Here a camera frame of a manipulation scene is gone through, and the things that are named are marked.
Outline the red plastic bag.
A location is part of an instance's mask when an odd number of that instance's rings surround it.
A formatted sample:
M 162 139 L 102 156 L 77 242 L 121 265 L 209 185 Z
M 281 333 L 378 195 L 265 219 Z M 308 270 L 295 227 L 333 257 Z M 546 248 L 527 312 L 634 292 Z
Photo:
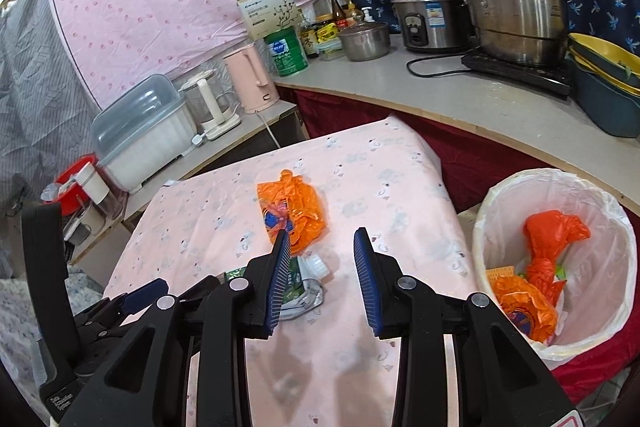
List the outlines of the red plastic bag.
M 548 210 L 529 216 L 523 233 L 530 254 L 526 280 L 555 307 L 566 284 L 555 280 L 556 262 L 568 245 L 589 239 L 590 230 L 576 215 Z

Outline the yellow label jar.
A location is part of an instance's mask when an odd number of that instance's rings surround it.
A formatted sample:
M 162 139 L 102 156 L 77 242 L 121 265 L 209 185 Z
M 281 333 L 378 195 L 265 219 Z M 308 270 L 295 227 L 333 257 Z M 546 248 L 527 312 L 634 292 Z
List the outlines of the yellow label jar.
M 314 25 L 317 51 L 321 60 L 332 61 L 344 55 L 340 39 L 341 28 L 330 14 L 320 15 Z

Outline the stacked blue yellow basins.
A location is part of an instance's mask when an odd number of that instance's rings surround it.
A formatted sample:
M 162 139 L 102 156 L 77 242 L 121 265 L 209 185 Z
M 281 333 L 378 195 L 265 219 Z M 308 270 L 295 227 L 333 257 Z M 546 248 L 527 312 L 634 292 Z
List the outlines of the stacked blue yellow basins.
M 574 99 L 605 133 L 639 138 L 639 57 L 612 42 L 572 32 L 567 66 Z

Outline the white glass kettle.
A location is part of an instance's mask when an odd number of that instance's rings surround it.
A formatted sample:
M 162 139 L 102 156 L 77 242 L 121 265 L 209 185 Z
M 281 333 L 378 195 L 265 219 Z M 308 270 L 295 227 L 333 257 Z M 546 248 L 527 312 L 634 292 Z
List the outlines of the white glass kettle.
M 216 83 L 216 70 L 197 72 L 179 88 L 207 141 L 214 141 L 241 124 L 238 109 Z

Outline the squeezed toothpaste tube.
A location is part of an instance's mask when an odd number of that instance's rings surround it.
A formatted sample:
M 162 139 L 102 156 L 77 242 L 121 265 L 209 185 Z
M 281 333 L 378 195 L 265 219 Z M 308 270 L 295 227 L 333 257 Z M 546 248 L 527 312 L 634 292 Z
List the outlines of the squeezed toothpaste tube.
M 266 324 L 273 327 L 280 320 L 294 320 L 320 307 L 324 300 L 321 281 L 329 274 L 330 270 L 317 255 L 291 257 L 288 278 L 280 294 L 280 315 L 274 315 L 277 309 L 271 306 L 271 298 L 267 297 Z

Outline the orange waffle cloth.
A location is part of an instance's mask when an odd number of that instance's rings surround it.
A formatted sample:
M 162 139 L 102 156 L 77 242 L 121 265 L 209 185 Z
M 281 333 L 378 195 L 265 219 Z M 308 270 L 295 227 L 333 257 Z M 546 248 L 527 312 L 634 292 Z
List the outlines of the orange waffle cloth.
M 500 277 L 514 277 L 515 268 L 513 265 L 503 265 L 503 267 L 492 268 L 486 271 L 486 277 L 490 285 L 494 285 Z

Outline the beige cardboard box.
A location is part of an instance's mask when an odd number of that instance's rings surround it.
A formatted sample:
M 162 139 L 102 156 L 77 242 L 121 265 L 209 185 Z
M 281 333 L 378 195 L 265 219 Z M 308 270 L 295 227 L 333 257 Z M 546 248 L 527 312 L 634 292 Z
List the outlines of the beige cardboard box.
M 236 4 L 247 35 L 253 40 L 298 26 L 303 19 L 294 0 L 236 0 Z

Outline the pink electric kettle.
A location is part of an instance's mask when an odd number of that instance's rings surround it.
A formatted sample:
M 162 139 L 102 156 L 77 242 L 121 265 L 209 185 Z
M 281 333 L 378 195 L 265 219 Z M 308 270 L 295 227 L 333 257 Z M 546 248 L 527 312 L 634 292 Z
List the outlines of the pink electric kettle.
M 254 43 L 224 57 L 224 64 L 245 114 L 255 114 L 277 104 L 280 96 Z

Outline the pink patterned tablecloth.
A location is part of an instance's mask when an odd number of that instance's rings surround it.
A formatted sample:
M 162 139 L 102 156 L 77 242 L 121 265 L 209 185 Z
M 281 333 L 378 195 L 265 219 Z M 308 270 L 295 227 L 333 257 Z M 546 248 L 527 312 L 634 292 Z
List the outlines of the pink patterned tablecloth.
M 106 285 L 116 296 L 163 279 L 180 294 L 271 248 L 257 187 L 290 170 L 311 185 L 326 220 L 308 247 L 329 269 L 322 305 L 246 345 L 257 426 L 386 426 L 393 416 L 398 343 L 367 323 L 352 239 L 439 294 L 475 291 L 470 252 L 426 142 L 398 119 L 305 141 L 162 188 Z

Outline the brown sauce bottle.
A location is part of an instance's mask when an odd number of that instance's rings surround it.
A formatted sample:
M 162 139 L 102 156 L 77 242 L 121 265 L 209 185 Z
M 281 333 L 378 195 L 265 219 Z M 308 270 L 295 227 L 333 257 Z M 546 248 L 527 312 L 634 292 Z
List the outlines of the brown sauce bottle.
M 344 10 L 337 0 L 330 0 L 331 2 L 331 10 L 332 10 L 332 18 L 335 25 L 338 28 L 345 28 L 348 26 L 348 21 L 345 15 Z

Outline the green milk powder can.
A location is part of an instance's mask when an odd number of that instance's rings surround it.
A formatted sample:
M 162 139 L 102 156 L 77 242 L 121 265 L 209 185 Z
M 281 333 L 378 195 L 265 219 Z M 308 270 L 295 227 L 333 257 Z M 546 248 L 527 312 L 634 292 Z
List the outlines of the green milk powder can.
M 308 67 L 306 54 L 293 26 L 272 32 L 264 38 L 280 77 L 303 72 Z

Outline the small steel pot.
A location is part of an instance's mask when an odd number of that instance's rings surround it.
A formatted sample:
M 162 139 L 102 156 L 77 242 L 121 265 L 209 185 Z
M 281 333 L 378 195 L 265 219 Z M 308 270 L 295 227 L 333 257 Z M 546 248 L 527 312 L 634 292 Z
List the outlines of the small steel pot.
M 343 29 L 338 38 L 352 62 L 372 61 L 390 53 L 390 30 L 384 23 L 358 23 Z

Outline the black induction cooktop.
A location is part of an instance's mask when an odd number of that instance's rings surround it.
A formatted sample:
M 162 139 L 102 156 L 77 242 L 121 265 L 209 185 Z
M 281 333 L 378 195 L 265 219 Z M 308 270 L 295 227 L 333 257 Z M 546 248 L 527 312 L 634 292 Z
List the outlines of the black induction cooktop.
M 561 100 L 566 100 L 572 94 L 573 83 L 563 67 L 548 69 L 518 65 L 492 57 L 481 50 L 464 54 L 461 63 L 473 72 L 500 77 Z

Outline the white dish rack box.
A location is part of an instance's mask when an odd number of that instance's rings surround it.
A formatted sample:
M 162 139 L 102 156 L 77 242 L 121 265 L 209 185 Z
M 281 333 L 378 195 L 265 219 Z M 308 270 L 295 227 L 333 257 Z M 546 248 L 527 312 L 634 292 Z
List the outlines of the white dish rack box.
M 122 191 L 134 193 L 189 153 L 198 127 L 186 98 L 166 76 L 154 74 L 102 110 L 90 133 L 100 169 Z

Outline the silver rice cooker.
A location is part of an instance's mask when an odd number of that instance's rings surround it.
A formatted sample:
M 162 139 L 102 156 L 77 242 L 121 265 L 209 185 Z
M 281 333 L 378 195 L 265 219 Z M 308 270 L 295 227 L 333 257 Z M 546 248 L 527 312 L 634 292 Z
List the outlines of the silver rice cooker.
M 392 0 L 392 7 L 409 51 L 469 47 L 471 19 L 464 0 Z

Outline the white cup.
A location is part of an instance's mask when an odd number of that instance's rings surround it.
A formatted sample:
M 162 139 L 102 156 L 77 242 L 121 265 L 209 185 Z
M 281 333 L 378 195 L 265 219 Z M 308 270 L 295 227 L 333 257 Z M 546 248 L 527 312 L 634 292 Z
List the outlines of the white cup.
M 110 189 L 91 162 L 80 168 L 75 174 L 75 181 L 96 205 L 102 204 L 110 194 Z

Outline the white-lined trash bin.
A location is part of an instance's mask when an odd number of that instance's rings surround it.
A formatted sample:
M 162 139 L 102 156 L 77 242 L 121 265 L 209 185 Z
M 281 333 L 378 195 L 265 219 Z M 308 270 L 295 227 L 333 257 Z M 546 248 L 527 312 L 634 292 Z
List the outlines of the white-lined trash bin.
M 575 216 L 589 230 L 564 246 L 555 277 L 564 283 L 555 333 L 529 344 L 550 369 L 611 339 L 634 306 L 638 258 L 636 234 L 616 198 L 593 183 L 559 169 L 529 169 L 491 187 L 472 232 L 472 261 L 481 291 L 494 295 L 487 271 L 513 267 L 523 275 L 530 262 L 525 222 L 545 211 Z

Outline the large steel steamer pot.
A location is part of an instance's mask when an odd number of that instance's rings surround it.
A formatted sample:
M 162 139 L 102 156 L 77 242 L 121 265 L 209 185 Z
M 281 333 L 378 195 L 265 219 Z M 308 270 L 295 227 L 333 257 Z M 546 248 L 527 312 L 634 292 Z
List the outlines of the large steel steamer pot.
M 480 47 L 499 60 L 551 66 L 562 60 L 567 0 L 464 0 Z

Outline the red plastic basket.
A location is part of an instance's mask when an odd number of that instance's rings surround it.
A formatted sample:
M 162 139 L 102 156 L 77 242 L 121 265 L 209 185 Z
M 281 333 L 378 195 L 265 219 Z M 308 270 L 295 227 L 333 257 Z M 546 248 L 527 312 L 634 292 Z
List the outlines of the red plastic basket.
M 95 166 L 97 163 L 98 158 L 94 154 L 80 156 L 54 180 L 61 185 L 62 193 L 56 195 L 53 202 L 61 206 L 63 217 L 70 217 L 89 202 L 89 196 L 75 181 L 75 176 L 86 164 Z

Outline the orange snack wrapper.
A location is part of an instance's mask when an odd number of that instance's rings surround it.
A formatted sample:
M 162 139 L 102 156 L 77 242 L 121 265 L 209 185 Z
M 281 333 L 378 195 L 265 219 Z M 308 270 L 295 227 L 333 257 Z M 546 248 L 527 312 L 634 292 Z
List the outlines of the orange snack wrapper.
M 257 199 L 270 241 L 288 233 L 292 254 L 301 256 L 326 231 L 326 216 L 317 191 L 291 170 L 276 181 L 258 183 Z

